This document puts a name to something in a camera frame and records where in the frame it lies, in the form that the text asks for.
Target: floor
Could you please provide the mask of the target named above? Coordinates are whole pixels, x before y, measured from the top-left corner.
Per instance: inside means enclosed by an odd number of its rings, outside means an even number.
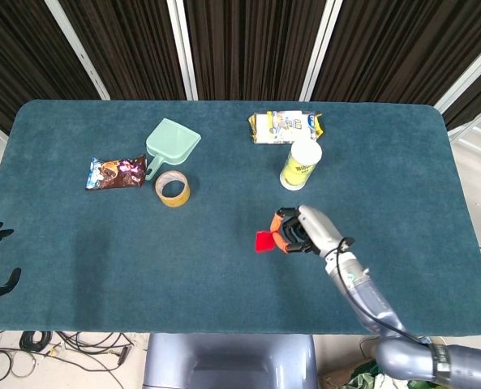
[[[468,135],[469,139],[476,137],[476,134]],[[481,139],[472,139],[480,143]],[[0,141],[0,159],[2,157],[4,144]],[[466,196],[467,206],[475,227],[475,232],[481,246],[481,154],[469,149],[461,143],[453,145],[453,154],[457,163],[458,172],[462,180],[462,186]],[[0,346],[17,347],[20,332],[7,331],[0,335]],[[87,334],[86,340],[100,340],[102,334]],[[127,361],[114,374],[124,388],[141,388],[143,381],[144,360],[146,356],[146,344],[148,335],[131,334],[136,344],[132,349]],[[359,347],[361,340],[367,336],[314,336],[316,343],[316,359],[320,371],[331,370],[346,363],[357,361],[362,357],[362,351],[370,352],[371,342],[363,343],[362,350]],[[481,336],[469,336],[465,338],[444,338],[448,343],[464,344],[471,347],[481,348]],[[97,369],[94,361],[73,352],[66,352],[64,357],[76,361],[91,369]],[[101,358],[109,368],[115,366],[116,356],[104,355]],[[21,354],[15,359],[14,370],[16,374],[25,375],[31,368],[31,361]],[[7,361],[0,357],[0,374],[7,369]],[[57,389],[91,387],[91,388],[119,388],[118,383],[108,373],[87,373],[79,368],[68,365],[61,361],[51,359],[38,360],[34,372],[27,378],[16,378],[10,375],[0,382],[0,389],[19,387]]]

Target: teal tablecloth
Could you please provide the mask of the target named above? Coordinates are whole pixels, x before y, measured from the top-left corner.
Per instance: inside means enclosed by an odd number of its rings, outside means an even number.
[[[278,179],[289,145],[255,145],[247,118],[323,113],[324,158],[300,191]],[[202,135],[176,169],[181,208],[143,188],[86,191],[92,156],[145,152],[162,118]],[[481,333],[481,256],[444,122],[422,105],[263,101],[47,101],[15,119],[0,168],[0,329],[364,333],[313,254],[255,254],[257,230],[308,204],[409,329]]]

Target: cylindrical container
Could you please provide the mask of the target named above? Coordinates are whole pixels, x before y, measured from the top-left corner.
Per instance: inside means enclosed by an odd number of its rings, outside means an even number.
[[[321,147],[313,139],[300,139],[292,144],[280,173],[280,182],[288,190],[300,190],[321,159]]]

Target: tape roll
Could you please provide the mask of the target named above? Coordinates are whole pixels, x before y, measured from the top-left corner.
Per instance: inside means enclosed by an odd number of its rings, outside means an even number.
[[[183,190],[175,197],[166,197],[162,194],[162,190],[165,188],[166,184],[173,181],[179,181],[184,184]],[[184,205],[186,201],[190,198],[190,186],[188,180],[184,174],[178,172],[177,170],[170,170],[164,172],[156,181],[156,193],[159,199],[167,205],[168,207],[180,207]]]

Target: curtain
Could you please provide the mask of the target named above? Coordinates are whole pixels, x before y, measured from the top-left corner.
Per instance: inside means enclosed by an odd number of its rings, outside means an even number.
[[[0,129],[33,99],[99,99],[43,0],[0,0]]]
[[[186,99],[166,0],[60,3],[111,99]]]
[[[481,53],[481,1],[345,0],[313,100],[434,105]]]
[[[186,0],[200,100],[297,100],[325,0]]]
[[[448,129],[470,122],[481,113],[481,75],[444,112]]]

